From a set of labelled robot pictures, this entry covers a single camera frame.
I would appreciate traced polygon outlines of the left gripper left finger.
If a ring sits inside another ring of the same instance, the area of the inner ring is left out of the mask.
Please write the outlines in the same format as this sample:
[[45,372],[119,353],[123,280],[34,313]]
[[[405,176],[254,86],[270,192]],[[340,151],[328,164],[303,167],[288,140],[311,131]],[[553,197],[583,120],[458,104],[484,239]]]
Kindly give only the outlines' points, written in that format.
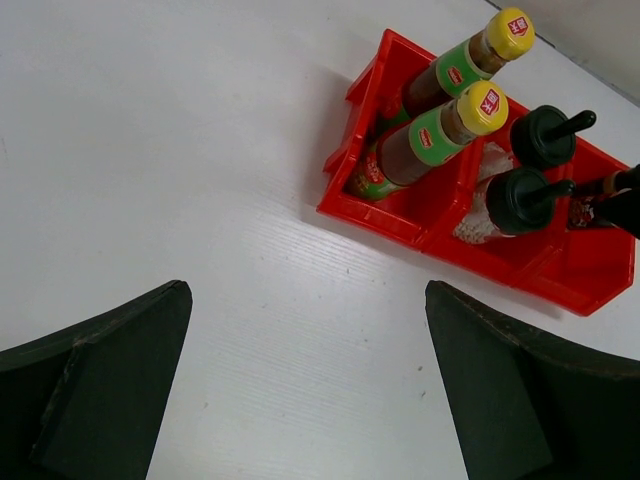
[[2,478],[146,478],[192,306],[173,280],[2,351]]

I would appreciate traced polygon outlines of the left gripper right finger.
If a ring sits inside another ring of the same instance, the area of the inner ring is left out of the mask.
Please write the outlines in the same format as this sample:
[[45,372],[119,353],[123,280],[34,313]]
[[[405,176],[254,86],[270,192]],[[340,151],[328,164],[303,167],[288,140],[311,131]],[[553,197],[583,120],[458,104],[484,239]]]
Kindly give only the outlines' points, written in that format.
[[505,315],[443,281],[427,326],[471,479],[636,479],[639,363]]

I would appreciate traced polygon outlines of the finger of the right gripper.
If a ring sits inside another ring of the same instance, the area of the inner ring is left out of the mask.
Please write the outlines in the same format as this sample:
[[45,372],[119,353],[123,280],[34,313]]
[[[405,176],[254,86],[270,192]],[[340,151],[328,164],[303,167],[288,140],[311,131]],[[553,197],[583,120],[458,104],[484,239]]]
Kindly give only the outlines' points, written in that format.
[[614,226],[639,234],[639,190],[630,189],[599,201],[593,208],[598,225]]

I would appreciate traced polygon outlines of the black-lid spice jar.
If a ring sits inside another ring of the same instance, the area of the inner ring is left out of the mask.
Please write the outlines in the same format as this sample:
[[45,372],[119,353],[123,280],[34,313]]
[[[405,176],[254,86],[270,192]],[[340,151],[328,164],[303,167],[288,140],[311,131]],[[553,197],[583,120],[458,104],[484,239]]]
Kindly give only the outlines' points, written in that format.
[[574,196],[588,197],[613,195],[628,189],[639,187],[639,166],[628,170],[619,170],[607,176],[591,180],[576,187]]

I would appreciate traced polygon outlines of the silver-lid spice jar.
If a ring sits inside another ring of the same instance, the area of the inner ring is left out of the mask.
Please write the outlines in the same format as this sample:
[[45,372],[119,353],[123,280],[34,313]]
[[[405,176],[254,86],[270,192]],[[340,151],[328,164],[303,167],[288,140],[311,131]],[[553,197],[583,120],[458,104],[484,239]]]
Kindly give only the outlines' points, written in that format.
[[567,228],[576,230],[593,227],[597,223],[594,213],[596,203],[597,198],[593,196],[572,198],[569,203]]

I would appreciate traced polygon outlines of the white salt shaker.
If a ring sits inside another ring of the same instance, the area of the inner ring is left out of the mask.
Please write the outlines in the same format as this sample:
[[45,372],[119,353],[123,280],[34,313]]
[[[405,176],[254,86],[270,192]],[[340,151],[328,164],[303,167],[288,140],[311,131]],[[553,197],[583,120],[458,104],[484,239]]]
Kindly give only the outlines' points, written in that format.
[[549,182],[532,167],[518,167],[490,176],[477,184],[469,212],[454,228],[453,236],[480,245],[513,238],[548,227],[560,198],[574,193],[570,179]]
[[548,171],[568,164],[577,150],[577,133],[593,127],[596,120],[592,110],[569,118],[551,105],[509,120],[486,138],[477,182],[518,166]]

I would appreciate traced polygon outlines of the red sauce bottle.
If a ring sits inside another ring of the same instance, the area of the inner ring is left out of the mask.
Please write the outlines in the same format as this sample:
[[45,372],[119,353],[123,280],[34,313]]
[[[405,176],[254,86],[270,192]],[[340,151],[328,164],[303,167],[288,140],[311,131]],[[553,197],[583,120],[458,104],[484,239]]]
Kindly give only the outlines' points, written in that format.
[[345,190],[368,201],[385,199],[502,128],[508,115],[503,90],[491,81],[477,81],[459,97],[379,137],[357,161]]
[[399,86],[380,107],[376,133],[381,135],[458,97],[476,81],[492,79],[507,63],[526,54],[534,41],[533,21],[523,10],[500,10],[483,30]]

